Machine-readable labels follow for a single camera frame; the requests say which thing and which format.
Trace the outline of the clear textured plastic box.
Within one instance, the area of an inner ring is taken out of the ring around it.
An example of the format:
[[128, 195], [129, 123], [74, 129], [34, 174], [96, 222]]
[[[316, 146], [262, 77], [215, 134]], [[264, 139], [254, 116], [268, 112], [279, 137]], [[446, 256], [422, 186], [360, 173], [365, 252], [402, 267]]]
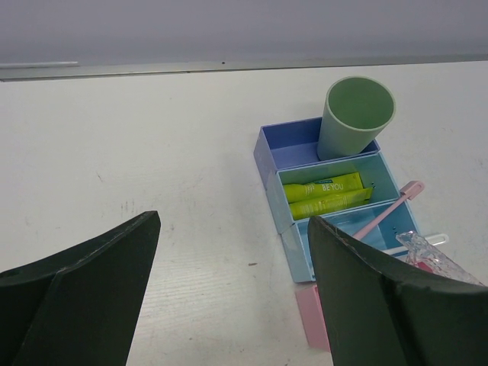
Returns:
[[483, 286], [483, 283], [452, 261], [436, 246], [421, 251], [407, 251], [405, 262], [434, 275]]

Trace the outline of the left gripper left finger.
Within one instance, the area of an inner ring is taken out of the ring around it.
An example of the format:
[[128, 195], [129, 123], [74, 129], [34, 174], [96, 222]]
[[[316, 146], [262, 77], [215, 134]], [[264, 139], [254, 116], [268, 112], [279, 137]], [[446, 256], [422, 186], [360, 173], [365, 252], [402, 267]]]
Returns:
[[1, 273], [3, 365], [124, 365], [161, 221], [144, 212], [93, 239]]

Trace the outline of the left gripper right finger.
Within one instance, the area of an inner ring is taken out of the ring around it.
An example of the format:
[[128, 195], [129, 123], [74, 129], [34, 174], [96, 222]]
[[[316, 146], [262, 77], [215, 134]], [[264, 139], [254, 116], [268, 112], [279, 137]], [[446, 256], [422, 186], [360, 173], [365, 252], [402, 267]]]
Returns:
[[308, 238], [336, 365], [485, 365], [487, 289], [387, 255], [312, 217]]

